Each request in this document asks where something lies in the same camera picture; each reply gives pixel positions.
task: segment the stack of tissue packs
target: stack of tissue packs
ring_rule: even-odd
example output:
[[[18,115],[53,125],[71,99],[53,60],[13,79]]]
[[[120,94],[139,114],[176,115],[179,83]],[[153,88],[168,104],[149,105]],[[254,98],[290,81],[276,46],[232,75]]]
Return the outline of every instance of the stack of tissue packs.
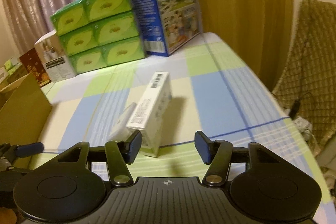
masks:
[[[130,0],[77,0],[50,18],[77,73],[145,57]]]

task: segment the blue box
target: blue box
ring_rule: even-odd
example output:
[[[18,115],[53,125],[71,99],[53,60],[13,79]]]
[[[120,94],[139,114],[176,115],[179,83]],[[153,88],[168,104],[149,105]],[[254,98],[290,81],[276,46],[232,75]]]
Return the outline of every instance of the blue box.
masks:
[[[196,0],[132,0],[145,48],[169,56],[199,33]]]

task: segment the quilted chair cover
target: quilted chair cover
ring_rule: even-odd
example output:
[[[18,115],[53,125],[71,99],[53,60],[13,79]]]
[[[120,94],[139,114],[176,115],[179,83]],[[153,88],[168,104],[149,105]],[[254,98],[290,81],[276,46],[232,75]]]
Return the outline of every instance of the quilted chair cover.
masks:
[[[313,124],[320,153],[336,130],[336,5],[318,0],[301,2],[294,43],[283,74],[273,94],[280,105],[290,108],[306,92],[298,115]],[[300,92],[303,65],[302,92]]]

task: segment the checkered tablecloth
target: checkered tablecloth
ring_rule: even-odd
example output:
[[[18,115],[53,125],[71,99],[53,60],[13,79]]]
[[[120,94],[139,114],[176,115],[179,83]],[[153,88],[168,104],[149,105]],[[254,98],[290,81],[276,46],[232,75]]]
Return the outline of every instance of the checkered tablecloth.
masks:
[[[149,56],[45,86],[43,92],[53,104],[40,137],[46,153],[34,157],[31,167],[80,141],[104,145],[119,115],[139,101],[155,71],[170,72],[173,99],[165,113],[159,157],[138,155],[129,166],[133,178],[202,179],[207,166],[194,147],[197,130],[234,146],[255,141],[319,183],[323,196],[315,220],[335,223],[323,176],[294,124],[250,68],[213,33],[198,35],[168,58]],[[229,179],[244,168],[244,164],[232,164]],[[93,171],[108,178],[105,164],[95,164]]]

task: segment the yellow curtain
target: yellow curtain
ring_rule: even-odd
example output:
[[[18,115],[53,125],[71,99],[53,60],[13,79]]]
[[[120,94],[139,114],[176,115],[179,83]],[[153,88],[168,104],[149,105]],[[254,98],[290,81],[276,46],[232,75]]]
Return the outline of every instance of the yellow curtain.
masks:
[[[284,68],[293,0],[199,0],[204,31],[217,33],[272,90]]]

